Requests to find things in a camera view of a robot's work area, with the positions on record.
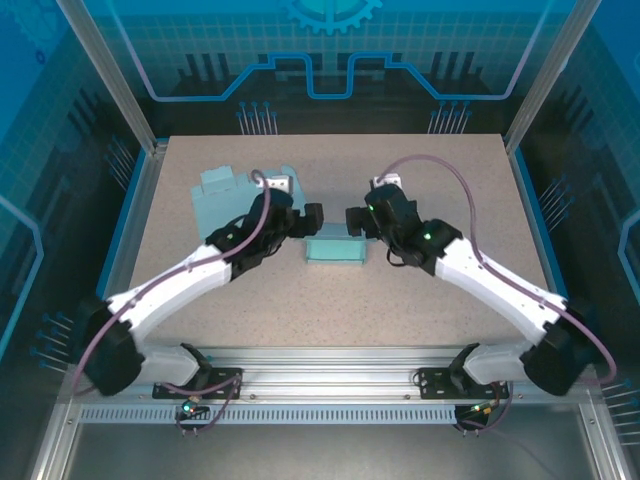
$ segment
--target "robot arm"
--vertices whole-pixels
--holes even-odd
[[[71,332],[71,358],[77,363],[89,342],[113,315],[153,287],[116,321],[91,353],[84,372],[103,395],[115,395],[134,382],[167,382],[199,390],[208,384],[210,366],[190,345],[146,345],[149,333],[173,313],[214,288],[233,281],[274,255],[284,240],[315,235],[322,227],[320,204],[305,205],[305,215],[294,210],[291,179],[270,182],[271,202],[266,222],[244,249],[227,258],[206,262],[240,245],[255,230],[264,207],[258,195],[247,215],[214,231],[185,260],[143,285],[105,301],[86,299],[76,314]]]
[[[382,240],[405,265],[421,268],[466,290],[509,320],[525,337],[517,344],[473,344],[463,349],[450,366],[451,381],[461,392],[474,384],[528,378],[553,395],[565,395],[594,360],[595,349],[574,326],[515,286],[581,319],[567,299],[531,285],[481,254],[484,263],[512,285],[487,271],[460,231],[442,220],[420,219],[416,202],[407,200],[397,175],[374,179],[365,203],[367,207],[346,211],[351,235],[359,236],[364,230],[367,238]]]

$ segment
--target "circuit pattern graphic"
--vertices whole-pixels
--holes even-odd
[[[382,7],[381,0],[282,0],[289,20],[297,20],[300,28],[313,33],[333,35],[338,30],[360,28],[362,20],[373,18],[373,9]]]
[[[0,15],[7,13],[36,48],[45,48],[55,38],[58,11],[53,0],[0,0]]]

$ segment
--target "speckled tabletop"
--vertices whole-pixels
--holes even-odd
[[[325,221],[363,204],[368,180],[396,158],[430,153],[471,184],[481,249],[527,280],[545,285],[503,143],[498,135],[304,135],[172,137],[149,212],[132,285],[189,255],[199,244],[190,188],[200,173],[291,165]],[[464,192],[444,168],[406,164],[398,172],[423,219],[441,218],[466,235]],[[280,252],[233,283],[200,297],[151,335],[198,346],[436,346],[521,338],[466,292],[412,268],[393,268],[381,243],[364,266],[307,265],[305,245]]]

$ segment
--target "blue enclosure wall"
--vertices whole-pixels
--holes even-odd
[[[0,45],[0,478],[18,479],[64,366],[43,315],[95,291],[127,180],[110,172],[139,147],[55,2],[0,0]]]
[[[569,293],[640,336],[640,6],[604,0],[522,143]]]
[[[270,102],[279,133],[426,133],[441,107],[458,121],[436,132],[462,130],[469,112],[465,132],[506,132],[573,3],[87,5],[165,136],[240,134],[239,103],[251,101]]]

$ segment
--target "gear logo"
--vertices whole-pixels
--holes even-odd
[[[58,10],[53,0],[0,0],[0,14],[6,12],[37,48],[45,48],[55,38]]]
[[[382,7],[381,0],[283,0],[290,20],[298,20],[301,28],[327,35],[339,30],[360,28],[362,19],[370,20],[373,9]]]

